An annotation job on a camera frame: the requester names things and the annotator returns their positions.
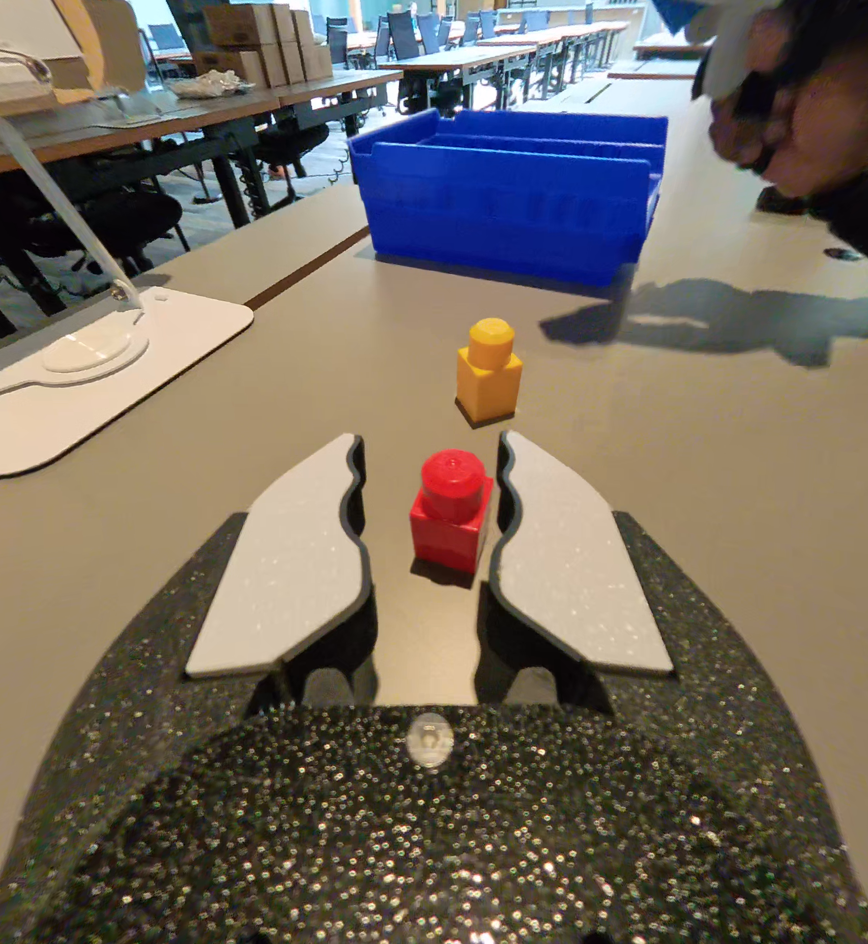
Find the person's right hand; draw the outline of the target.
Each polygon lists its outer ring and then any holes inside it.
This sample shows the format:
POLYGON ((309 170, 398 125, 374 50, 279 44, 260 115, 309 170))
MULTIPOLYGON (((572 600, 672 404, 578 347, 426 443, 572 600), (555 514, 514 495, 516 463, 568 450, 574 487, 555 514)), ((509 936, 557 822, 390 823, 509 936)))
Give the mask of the person's right hand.
POLYGON ((779 91, 764 123, 737 118, 736 99, 711 104, 712 147, 742 169, 770 149, 758 174, 782 195, 825 193, 868 170, 868 41, 835 49, 804 83, 779 91))

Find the stack of cardboard boxes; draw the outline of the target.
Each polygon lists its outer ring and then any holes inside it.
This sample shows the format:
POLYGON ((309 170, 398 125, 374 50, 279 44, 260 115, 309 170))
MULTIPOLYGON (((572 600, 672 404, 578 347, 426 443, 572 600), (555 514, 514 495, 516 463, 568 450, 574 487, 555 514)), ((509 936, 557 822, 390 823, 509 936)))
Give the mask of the stack of cardboard boxes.
POLYGON ((325 31, 307 2, 206 4, 190 50, 200 75, 232 72, 260 88, 282 88, 333 76, 325 31))

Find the crumpled white plastic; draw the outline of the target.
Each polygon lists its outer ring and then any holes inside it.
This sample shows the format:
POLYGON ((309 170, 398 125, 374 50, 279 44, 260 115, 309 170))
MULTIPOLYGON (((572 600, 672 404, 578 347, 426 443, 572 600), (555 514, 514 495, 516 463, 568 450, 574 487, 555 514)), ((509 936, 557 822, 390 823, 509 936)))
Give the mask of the crumpled white plastic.
POLYGON ((256 88, 233 70, 210 70, 196 77, 172 80, 168 90, 179 100, 218 100, 244 95, 256 88))

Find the white desk stand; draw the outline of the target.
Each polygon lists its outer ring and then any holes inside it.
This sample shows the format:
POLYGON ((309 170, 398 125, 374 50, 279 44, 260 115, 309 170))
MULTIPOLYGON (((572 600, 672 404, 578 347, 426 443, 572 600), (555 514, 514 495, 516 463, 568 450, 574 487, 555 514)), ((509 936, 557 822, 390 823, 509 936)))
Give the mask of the white desk stand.
POLYGON ((44 170, 10 115, 52 104, 40 59, 0 49, 0 142, 110 278, 110 293, 0 349, 0 478, 50 464, 246 331, 244 306, 137 287, 44 170))

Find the row of desks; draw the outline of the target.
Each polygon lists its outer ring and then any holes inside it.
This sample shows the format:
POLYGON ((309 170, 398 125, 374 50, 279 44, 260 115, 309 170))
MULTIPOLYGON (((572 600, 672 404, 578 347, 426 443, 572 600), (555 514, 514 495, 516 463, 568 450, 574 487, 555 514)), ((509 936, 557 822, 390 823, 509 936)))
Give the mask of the row of desks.
POLYGON ((613 62, 629 21, 612 20, 572 25, 480 41, 410 59, 379 62, 386 73, 400 74, 399 107, 416 103, 422 111, 434 107, 442 115, 473 110, 475 90, 490 86, 492 107, 503 111, 546 99, 565 86, 613 62))

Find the yellow mega block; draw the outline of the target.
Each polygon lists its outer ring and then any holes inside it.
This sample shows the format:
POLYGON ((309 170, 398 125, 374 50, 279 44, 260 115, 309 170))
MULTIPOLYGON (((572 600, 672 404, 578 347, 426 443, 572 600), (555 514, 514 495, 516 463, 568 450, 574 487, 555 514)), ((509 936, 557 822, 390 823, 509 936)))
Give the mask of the yellow mega block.
POLYGON ((456 403, 475 427, 515 414, 523 364, 513 352, 514 337, 507 321, 486 317, 472 325, 457 352, 456 403))

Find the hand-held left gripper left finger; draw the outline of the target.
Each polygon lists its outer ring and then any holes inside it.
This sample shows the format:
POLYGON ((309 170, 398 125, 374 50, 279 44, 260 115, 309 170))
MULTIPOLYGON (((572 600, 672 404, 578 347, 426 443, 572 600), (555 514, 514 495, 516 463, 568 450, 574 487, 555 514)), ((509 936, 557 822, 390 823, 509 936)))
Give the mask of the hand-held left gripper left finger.
POLYGON ((362 540, 365 444, 346 432, 275 479, 250 505, 185 665, 189 679, 286 671, 298 697, 314 670, 376 684, 377 613, 362 540))

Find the red mega block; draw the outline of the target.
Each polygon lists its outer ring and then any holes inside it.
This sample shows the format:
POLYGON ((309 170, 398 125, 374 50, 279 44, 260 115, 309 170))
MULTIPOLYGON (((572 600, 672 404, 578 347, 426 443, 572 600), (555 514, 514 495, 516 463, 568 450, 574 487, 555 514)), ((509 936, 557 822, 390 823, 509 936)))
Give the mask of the red mega block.
POLYGON ((493 478, 474 453, 450 448, 430 455, 409 512, 416 560, 475 575, 493 490, 493 478))

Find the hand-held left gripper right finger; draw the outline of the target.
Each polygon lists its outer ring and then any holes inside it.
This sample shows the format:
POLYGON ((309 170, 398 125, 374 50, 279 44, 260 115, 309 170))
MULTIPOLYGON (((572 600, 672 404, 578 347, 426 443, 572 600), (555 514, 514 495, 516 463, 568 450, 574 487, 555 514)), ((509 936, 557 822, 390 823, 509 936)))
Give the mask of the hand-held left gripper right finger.
POLYGON ((608 704, 602 677, 664 683, 676 667, 609 503, 517 431, 500 435, 488 567, 488 702, 608 704))

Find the blue mega block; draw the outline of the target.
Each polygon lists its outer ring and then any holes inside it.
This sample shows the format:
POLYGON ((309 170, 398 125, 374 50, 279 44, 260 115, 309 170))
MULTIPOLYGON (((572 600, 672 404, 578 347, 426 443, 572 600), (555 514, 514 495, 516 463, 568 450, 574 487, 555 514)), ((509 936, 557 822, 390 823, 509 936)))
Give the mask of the blue mega block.
POLYGON ((693 1, 651 1, 651 4, 672 36, 687 29, 708 6, 705 2, 693 1))

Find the blue plastic bin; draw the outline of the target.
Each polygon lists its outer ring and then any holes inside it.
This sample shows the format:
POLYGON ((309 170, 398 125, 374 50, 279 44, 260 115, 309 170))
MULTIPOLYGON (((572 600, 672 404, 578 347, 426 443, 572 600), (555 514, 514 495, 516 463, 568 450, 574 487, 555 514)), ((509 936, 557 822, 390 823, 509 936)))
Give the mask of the blue plastic bin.
POLYGON ((639 263, 668 132, 665 116, 428 110, 348 146, 376 253, 604 287, 639 263))

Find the long wood-edged desk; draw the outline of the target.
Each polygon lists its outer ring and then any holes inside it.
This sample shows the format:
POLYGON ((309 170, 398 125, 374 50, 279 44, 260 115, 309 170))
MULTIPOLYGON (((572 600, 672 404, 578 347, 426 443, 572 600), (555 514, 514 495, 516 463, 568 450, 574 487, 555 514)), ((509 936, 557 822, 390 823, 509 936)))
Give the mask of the long wood-edged desk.
POLYGON ((342 70, 332 77, 232 97, 181 102, 169 92, 141 92, 121 104, 142 106, 139 117, 119 104, 92 100, 18 116, 16 130, 74 201, 156 178, 208 160, 235 228, 274 208, 254 149, 265 116, 287 117, 299 130, 343 122, 357 134, 357 115, 388 103, 382 71, 342 70))

